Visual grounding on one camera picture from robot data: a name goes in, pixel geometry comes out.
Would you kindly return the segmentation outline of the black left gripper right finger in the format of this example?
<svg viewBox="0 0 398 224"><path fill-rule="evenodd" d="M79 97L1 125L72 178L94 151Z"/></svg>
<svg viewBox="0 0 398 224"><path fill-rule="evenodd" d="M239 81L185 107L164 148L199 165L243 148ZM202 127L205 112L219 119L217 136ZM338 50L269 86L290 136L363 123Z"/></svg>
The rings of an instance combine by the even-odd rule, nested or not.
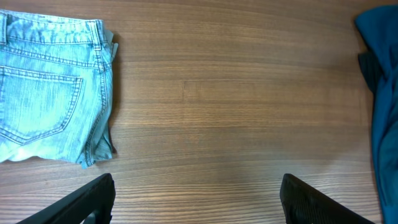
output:
<svg viewBox="0 0 398 224"><path fill-rule="evenodd" d="M284 174L280 201L287 224L374 224L292 174Z"/></svg>

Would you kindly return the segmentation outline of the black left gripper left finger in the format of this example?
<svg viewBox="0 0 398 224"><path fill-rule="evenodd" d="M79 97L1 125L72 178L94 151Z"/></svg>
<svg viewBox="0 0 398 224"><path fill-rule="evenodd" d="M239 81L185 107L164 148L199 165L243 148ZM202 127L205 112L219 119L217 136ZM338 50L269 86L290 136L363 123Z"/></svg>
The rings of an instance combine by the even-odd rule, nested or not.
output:
<svg viewBox="0 0 398 224"><path fill-rule="evenodd" d="M110 224L115 198L114 180L105 173L17 224Z"/></svg>

